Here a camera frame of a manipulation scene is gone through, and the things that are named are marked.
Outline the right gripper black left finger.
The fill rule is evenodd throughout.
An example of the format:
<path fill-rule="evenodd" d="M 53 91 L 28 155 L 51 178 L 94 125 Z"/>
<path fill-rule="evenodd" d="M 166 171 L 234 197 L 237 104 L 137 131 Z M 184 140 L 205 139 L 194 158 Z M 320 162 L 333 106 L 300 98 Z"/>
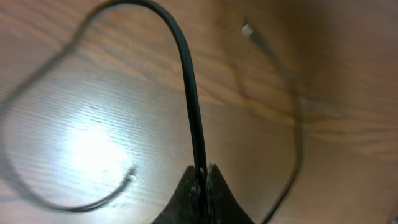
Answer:
<path fill-rule="evenodd" d="M 152 224 L 197 224 L 200 222 L 199 186 L 193 166 L 188 166 L 165 208 Z"/>

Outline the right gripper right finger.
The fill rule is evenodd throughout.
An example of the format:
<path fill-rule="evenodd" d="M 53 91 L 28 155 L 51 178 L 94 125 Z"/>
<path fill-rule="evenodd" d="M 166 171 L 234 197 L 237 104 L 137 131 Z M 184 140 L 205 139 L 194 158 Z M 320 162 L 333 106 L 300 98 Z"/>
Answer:
<path fill-rule="evenodd" d="M 206 181 L 207 217 L 211 224 L 254 224 L 240 207 L 216 164 L 210 164 Z"/>

